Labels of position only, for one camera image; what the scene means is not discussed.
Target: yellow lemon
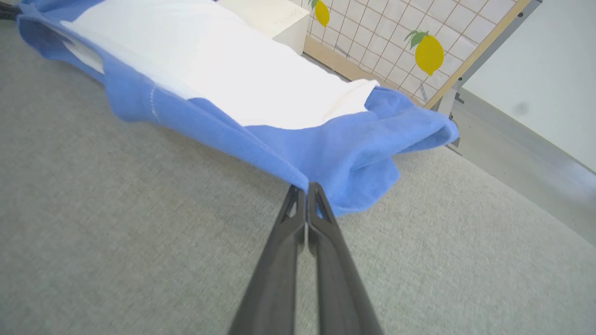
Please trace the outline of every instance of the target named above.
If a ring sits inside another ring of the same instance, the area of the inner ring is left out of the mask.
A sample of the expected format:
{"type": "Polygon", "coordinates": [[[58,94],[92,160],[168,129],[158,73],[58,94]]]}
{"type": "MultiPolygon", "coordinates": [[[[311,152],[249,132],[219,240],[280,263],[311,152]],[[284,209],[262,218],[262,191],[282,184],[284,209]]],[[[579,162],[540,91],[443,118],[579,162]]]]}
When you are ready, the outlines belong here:
{"type": "Polygon", "coordinates": [[[327,6],[321,0],[316,2],[315,14],[316,19],[319,20],[323,27],[327,27],[327,23],[329,23],[329,9],[327,9],[327,6]]]}
{"type": "Polygon", "coordinates": [[[434,36],[426,35],[416,49],[416,64],[432,76],[443,64],[443,47],[434,36]]]}

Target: baseboard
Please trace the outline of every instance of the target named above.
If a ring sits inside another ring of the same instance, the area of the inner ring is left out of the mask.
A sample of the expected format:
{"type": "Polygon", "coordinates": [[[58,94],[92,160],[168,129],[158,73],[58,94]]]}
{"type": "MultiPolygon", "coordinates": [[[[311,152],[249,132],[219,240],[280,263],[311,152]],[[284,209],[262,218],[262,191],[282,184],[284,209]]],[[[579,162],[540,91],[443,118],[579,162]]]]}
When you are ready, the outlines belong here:
{"type": "Polygon", "coordinates": [[[519,146],[529,150],[536,157],[555,168],[568,168],[569,163],[579,165],[587,172],[596,175],[589,167],[567,154],[565,151],[538,135],[525,125],[522,125],[511,116],[505,114],[466,89],[458,90],[459,101],[454,102],[455,106],[467,111],[473,111],[472,116],[481,120],[491,128],[494,128],[503,136],[509,138],[519,146]]]}

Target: wire grid panel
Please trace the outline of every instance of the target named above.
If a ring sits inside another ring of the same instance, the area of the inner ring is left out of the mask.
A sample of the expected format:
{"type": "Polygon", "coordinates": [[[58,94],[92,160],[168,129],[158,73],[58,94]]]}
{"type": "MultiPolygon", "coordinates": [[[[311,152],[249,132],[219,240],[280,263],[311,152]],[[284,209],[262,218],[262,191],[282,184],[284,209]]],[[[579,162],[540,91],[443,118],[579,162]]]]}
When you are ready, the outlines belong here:
{"type": "Polygon", "coordinates": [[[307,36],[424,104],[517,0],[320,0],[330,12],[327,27],[309,0],[291,1],[311,11],[307,36]],[[428,31],[445,50],[432,76],[416,65],[416,47],[405,41],[412,30],[428,31]]]}

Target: white box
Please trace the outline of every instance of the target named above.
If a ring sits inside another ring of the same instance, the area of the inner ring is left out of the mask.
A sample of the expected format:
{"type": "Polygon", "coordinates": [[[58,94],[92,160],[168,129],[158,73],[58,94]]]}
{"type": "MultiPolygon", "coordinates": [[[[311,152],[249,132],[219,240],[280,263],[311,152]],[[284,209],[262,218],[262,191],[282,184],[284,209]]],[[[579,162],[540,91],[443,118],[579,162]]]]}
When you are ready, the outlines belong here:
{"type": "Polygon", "coordinates": [[[309,17],[304,8],[288,0],[220,0],[217,3],[265,36],[302,54],[309,17]]]}

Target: green leaf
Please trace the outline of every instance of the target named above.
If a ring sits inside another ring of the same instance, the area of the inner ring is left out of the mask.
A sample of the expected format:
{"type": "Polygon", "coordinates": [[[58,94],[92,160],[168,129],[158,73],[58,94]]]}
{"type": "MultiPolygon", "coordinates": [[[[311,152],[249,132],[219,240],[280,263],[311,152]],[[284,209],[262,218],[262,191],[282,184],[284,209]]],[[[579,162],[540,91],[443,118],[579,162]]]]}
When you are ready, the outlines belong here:
{"type": "Polygon", "coordinates": [[[412,30],[412,31],[411,31],[411,32],[408,34],[408,36],[406,36],[406,38],[404,38],[403,40],[405,41],[405,40],[407,40],[407,39],[408,39],[410,36],[412,36],[412,35],[415,35],[415,34],[417,34],[417,33],[418,33],[418,31],[417,31],[417,30],[412,30]]]}
{"type": "Polygon", "coordinates": [[[414,35],[414,37],[412,37],[412,41],[410,43],[410,50],[412,50],[413,47],[417,46],[418,44],[420,44],[420,42],[422,42],[422,39],[427,36],[427,33],[417,33],[416,35],[414,35]]]}

